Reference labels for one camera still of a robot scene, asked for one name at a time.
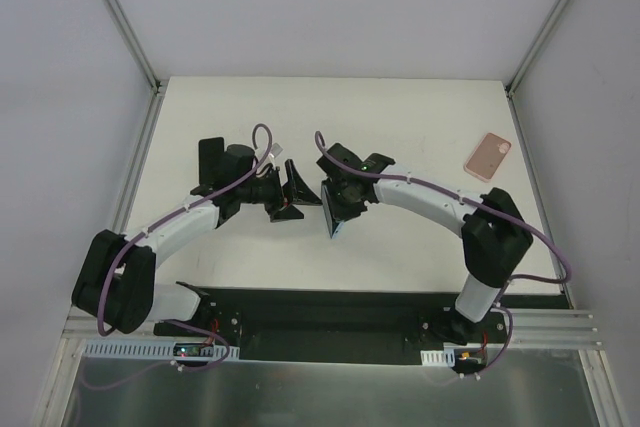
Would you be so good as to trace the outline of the light blue phone case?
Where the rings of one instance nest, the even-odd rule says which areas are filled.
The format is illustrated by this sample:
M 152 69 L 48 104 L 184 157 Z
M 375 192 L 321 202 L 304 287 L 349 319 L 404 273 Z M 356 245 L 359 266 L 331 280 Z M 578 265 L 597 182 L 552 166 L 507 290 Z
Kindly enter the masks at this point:
M 321 184 L 321 201 L 329 238 L 334 239 L 343 227 L 344 221 L 339 218 L 338 205 L 332 199 L 325 182 Z

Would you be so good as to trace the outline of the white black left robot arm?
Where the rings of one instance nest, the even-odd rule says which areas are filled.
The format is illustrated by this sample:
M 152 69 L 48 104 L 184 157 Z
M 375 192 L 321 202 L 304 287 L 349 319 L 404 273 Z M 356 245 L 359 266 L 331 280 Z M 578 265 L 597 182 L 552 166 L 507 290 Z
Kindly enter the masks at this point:
M 128 334 L 146 320 L 176 319 L 188 335 L 204 334 L 210 310 L 200 296 L 182 285 L 159 286 L 156 270 L 174 253 L 221 227 L 242 205 L 261 205 L 273 222 L 301 220 L 301 206 L 320 198 L 302 180 L 292 160 L 283 167 L 255 171 L 256 151 L 226 145 L 223 138 L 198 143 L 197 187 L 184 203 L 136 233 L 99 232 L 76 280 L 71 303 L 101 319 L 105 332 Z

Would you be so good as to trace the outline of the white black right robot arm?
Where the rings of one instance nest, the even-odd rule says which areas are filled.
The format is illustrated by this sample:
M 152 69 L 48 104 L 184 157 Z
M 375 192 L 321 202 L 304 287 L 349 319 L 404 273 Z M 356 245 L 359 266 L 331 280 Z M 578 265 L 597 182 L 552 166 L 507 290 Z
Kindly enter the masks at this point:
M 373 153 L 360 159 L 340 143 L 316 161 L 325 174 L 321 200 L 330 237 L 367 211 L 369 204 L 398 207 L 426 218 L 462 241 L 467 277 L 450 310 L 428 321 L 434 336 L 464 345 L 481 335 L 485 317 L 533 243 L 512 197 L 493 188 L 473 194 L 412 177 L 394 159 Z

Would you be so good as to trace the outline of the pink phone case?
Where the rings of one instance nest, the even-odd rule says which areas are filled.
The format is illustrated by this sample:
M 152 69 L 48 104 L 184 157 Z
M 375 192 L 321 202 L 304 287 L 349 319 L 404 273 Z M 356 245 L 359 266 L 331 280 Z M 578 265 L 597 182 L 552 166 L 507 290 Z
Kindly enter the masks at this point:
M 486 133 L 463 165 L 464 171 L 488 183 L 496 174 L 512 143 L 494 133 Z

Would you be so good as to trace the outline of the black screen smartphone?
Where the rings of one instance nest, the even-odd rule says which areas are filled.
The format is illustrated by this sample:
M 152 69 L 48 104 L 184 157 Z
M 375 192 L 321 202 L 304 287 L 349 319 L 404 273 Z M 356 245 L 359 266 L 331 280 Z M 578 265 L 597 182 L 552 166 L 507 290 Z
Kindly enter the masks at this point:
M 321 200 L 322 200 L 323 212 L 324 212 L 325 221 L 327 225 L 328 235 L 329 235 L 329 238 L 332 239 L 335 235 L 336 224 L 334 222 L 334 217 L 332 214 L 328 189 L 325 184 L 321 185 Z
M 225 152 L 223 137 L 198 141 L 198 180 L 200 185 L 211 185 L 216 180 L 217 168 Z

